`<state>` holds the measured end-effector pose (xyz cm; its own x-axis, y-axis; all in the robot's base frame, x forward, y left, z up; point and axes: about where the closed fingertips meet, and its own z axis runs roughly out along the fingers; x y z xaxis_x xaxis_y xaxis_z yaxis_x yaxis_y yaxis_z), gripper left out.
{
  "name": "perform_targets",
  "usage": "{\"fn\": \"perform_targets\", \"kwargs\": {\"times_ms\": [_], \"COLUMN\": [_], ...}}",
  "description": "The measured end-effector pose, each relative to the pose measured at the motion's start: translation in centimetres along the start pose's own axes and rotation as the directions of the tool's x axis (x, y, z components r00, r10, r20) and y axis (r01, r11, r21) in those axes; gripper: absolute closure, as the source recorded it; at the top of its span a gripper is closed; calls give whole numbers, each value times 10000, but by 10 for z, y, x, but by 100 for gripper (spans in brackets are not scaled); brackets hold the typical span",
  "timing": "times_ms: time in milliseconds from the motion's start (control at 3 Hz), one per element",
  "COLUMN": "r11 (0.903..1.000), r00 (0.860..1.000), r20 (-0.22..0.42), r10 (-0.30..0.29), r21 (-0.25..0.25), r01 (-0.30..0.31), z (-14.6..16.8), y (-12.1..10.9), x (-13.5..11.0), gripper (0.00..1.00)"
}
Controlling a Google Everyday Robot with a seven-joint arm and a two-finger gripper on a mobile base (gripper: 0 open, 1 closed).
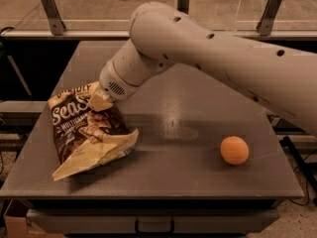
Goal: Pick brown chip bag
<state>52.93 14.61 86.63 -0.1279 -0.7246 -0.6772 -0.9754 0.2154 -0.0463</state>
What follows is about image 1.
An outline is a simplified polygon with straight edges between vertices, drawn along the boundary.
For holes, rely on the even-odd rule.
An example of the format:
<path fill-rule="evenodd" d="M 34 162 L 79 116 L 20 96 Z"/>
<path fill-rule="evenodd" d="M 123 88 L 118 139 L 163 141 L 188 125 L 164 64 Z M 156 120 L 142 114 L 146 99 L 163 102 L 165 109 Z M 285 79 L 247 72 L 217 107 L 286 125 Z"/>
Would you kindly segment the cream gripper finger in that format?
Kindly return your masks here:
<path fill-rule="evenodd" d="M 90 91 L 90 97 L 87 106 L 94 111 L 102 111 L 113 106 L 114 100 L 111 95 L 100 85 L 96 85 Z"/>

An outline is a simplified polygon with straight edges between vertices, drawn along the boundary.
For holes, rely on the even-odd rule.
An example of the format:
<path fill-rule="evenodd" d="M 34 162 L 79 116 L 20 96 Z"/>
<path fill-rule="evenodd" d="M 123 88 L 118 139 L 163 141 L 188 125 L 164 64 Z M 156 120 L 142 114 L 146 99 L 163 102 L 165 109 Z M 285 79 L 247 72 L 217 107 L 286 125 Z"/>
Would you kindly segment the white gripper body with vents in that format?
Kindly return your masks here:
<path fill-rule="evenodd" d="M 141 64 L 122 59 L 110 59 L 99 76 L 101 87 L 115 100 L 125 100 L 141 87 Z"/>

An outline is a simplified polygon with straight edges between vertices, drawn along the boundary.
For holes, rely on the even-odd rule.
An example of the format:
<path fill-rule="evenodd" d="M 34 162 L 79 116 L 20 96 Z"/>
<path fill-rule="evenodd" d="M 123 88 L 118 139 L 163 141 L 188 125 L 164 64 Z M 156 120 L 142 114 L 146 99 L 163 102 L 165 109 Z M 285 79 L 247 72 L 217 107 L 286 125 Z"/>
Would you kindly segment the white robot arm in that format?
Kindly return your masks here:
<path fill-rule="evenodd" d="M 100 87 L 117 100 L 176 63 L 200 69 L 317 136 L 317 55 L 220 33 L 148 2 L 133 12 L 130 39 L 106 63 Z"/>

